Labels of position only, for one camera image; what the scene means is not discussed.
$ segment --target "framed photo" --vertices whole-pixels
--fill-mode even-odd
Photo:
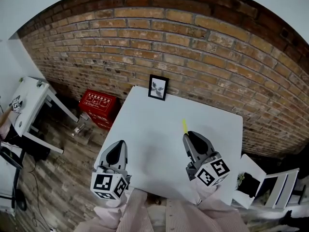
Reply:
[[[166,91],[168,89],[168,83],[168,78],[157,75],[150,75],[148,96],[164,101]]]

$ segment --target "white tabletop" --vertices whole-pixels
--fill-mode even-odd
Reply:
[[[166,95],[161,101],[148,97],[148,89],[133,87],[124,102],[94,164],[111,144],[125,140],[126,170],[130,185],[174,199],[196,201],[186,166],[190,162],[183,145],[183,119],[188,130],[207,137],[226,161],[230,175],[217,195],[231,204],[241,156],[242,117],[195,101]]]
[[[10,113],[9,119],[13,124],[15,131],[19,136],[28,131],[33,118],[40,109],[43,99],[45,98],[49,84],[43,83],[41,87],[37,87],[38,80],[25,77],[19,85],[12,100],[20,95],[20,101],[23,101],[22,107],[17,113]]]

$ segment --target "red crate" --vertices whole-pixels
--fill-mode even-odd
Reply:
[[[102,121],[101,119],[95,119],[95,118],[91,118],[91,119],[92,119],[93,122],[95,122],[95,124],[97,126],[99,126],[102,129],[110,130],[111,127],[112,127],[112,123],[106,123],[106,122]]]
[[[79,102],[79,107],[92,119],[101,120],[103,124],[108,125],[117,117],[120,102],[115,96],[88,89]]]

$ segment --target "brick wall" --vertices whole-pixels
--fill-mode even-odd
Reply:
[[[308,44],[251,0],[63,0],[18,34],[63,95],[125,99],[156,74],[170,94],[243,116],[246,152],[280,157],[308,141]]]

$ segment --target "chair leg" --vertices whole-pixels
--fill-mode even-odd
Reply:
[[[293,190],[292,191],[292,195],[300,196],[299,200],[298,200],[298,204],[301,203],[301,201],[304,197],[305,191],[306,191],[306,185],[304,186],[304,188],[302,190]]]

